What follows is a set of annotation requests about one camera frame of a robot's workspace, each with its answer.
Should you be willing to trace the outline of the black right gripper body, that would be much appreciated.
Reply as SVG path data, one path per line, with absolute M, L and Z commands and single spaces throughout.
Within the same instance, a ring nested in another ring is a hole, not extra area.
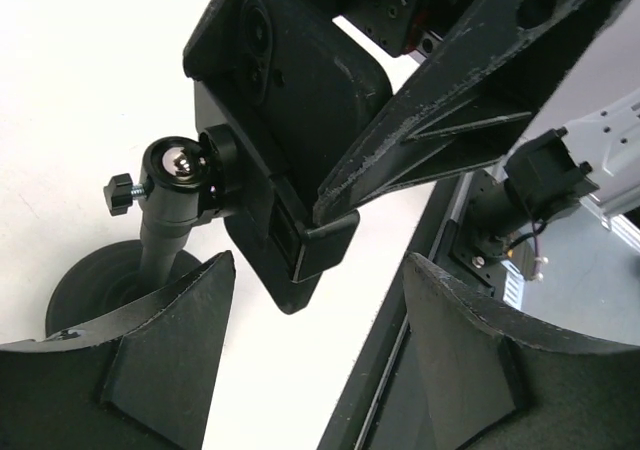
M 388 55 L 422 46 L 428 34 L 443 38 L 475 0 L 338 0 L 339 15 Z

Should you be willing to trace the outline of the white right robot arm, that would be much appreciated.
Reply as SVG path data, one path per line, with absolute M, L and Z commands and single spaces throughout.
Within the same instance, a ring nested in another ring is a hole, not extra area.
M 480 253 L 548 222 L 595 189 L 594 161 L 570 155 L 566 129 L 521 135 L 592 41 L 631 0 L 473 0 L 367 126 L 324 183 L 318 225 L 384 194 L 499 161 L 507 183 L 471 213 Z

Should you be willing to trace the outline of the black cased smartphone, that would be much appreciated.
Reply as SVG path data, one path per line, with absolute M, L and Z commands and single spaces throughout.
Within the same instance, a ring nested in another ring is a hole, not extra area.
M 381 65 L 334 22 L 344 2 L 210 0 L 183 53 L 193 80 L 235 85 L 305 189 L 391 97 Z

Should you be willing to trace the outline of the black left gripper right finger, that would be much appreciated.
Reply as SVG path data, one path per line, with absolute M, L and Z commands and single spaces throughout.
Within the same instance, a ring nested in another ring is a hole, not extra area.
M 531 317 L 417 253 L 402 263 L 439 449 L 635 449 L 639 350 Z

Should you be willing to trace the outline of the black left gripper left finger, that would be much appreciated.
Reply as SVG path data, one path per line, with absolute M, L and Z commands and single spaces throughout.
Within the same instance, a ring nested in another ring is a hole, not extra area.
M 5 449 L 199 449 L 230 315 L 222 252 L 50 337 L 1 348 Z

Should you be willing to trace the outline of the black clamp phone stand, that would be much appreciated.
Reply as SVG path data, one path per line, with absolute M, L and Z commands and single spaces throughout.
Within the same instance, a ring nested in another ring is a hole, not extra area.
M 64 275 L 46 311 L 47 334 L 109 313 L 194 269 L 185 244 L 194 228 L 215 219 L 285 314 L 304 309 L 322 274 L 343 260 L 359 213 L 316 225 L 286 158 L 238 90 L 216 78 L 196 83 L 194 96 L 198 137 L 153 142 L 138 181 L 121 174 L 105 186 L 112 215 L 141 208 L 141 235 L 89 254 Z

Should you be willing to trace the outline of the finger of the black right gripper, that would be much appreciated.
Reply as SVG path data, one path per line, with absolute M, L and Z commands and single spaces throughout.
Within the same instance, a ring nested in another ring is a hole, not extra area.
M 339 161 L 314 222 L 499 160 L 631 1 L 472 0 Z

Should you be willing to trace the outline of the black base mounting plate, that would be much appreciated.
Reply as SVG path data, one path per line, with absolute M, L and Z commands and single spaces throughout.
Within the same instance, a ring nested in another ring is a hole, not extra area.
M 408 251 L 494 299 L 504 294 L 505 270 L 477 270 L 453 255 L 462 213 L 495 179 L 485 170 L 445 179 L 418 221 Z M 321 449 L 435 449 L 438 442 L 408 320 L 402 275 L 395 274 L 371 330 L 318 444 Z

